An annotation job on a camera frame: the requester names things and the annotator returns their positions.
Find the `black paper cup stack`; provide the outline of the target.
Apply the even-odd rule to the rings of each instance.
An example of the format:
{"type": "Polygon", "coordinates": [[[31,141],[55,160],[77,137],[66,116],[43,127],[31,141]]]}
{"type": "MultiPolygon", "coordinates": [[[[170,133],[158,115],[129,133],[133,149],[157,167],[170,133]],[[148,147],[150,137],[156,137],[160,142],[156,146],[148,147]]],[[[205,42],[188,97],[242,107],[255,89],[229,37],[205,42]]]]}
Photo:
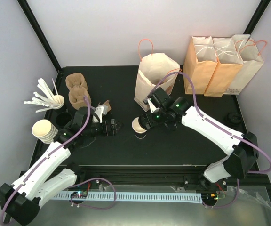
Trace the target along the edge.
{"type": "Polygon", "coordinates": [[[69,112],[62,112],[57,115],[56,124],[59,127],[64,127],[71,120],[72,120],[72,115],[69,112]]]}

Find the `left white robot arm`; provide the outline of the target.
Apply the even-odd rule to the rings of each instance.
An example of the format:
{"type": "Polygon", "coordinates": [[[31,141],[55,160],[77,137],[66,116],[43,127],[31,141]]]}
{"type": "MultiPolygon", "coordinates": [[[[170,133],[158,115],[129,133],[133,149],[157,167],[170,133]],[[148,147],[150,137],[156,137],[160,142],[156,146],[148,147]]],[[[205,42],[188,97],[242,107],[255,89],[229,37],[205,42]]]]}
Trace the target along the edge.
{"type": "Polygon", "coordinates": [[[78,149],[85,138],[116,135],[117,121],[103,120],[108,109],[107,105],[80,108],[74,119],[58,131],[44,154],[19,179],[0,187],[1,225],[6,225],[4,214],[8,214],[20,225],[26,226],[57,193],[72,186],[80,188],[85,185],[86,176],[75,163],[68,164],[53,178],[51,174],[78,149]]]}

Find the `printed Cream Bear paper bag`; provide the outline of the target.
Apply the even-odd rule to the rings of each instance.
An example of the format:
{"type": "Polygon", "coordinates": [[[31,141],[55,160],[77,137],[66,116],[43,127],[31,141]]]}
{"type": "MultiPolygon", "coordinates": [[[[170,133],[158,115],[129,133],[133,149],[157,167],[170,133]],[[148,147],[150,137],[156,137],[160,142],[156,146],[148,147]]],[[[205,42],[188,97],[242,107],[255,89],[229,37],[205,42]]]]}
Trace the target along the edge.
{"type": "Polygon", "coordinates": [[[161,87],[170,95],[180,71],[180,65],[164,53],[151,52],[140,56],[134,100],[144,111],[148,111],[149,105],[144,102],[148,94],[153,88],[161,87]]]}

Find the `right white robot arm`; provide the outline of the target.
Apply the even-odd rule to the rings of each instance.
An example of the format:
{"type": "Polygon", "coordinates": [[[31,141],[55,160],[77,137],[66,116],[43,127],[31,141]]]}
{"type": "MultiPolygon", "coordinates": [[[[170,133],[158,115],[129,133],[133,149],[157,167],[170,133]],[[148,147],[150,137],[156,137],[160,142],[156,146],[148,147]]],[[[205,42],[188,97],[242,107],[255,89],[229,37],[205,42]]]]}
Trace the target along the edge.
{"type": "Polygon", "coordinates": [[[199,177],[199,185],[205,190],[224,178],[245,178],[259,157],[255,134],[243,134],[221,124],[184,97],[173,99],[162,88],[157,88],[148,95],[146,102],[149,111],[132,121],[136,134],[145,136],[148,130],[161,124],[180,123],[206,137],[225,153],[223,159],[209,164],[199,177]]]}

